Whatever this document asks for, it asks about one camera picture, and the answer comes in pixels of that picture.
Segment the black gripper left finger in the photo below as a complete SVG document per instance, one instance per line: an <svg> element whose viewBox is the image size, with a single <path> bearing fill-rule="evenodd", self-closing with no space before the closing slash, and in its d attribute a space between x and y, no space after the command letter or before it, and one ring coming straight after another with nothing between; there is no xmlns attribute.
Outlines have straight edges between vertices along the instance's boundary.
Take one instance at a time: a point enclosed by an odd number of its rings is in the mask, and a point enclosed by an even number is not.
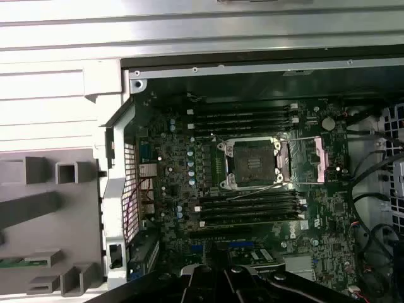
<svg viewBox="0 0 404 303"><path fill-rule="evenodd" d="M177 276L153 271L97 297L98 302L215 302L220 247L212 244L210 260L192 264Z"/></svg>

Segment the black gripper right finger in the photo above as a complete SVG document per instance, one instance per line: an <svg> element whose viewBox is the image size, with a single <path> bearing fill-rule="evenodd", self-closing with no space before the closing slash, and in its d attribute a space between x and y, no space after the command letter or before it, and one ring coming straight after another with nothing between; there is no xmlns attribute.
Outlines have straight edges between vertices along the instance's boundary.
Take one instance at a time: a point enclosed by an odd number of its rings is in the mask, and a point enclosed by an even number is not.
<svg viewBox="0 0 404 303"><path fill-rule="evenodd" d="M228 245L220 245L220 273L234 302L355 302L355 299L285 270L260 277L254 268L231 260Z"/></svg>

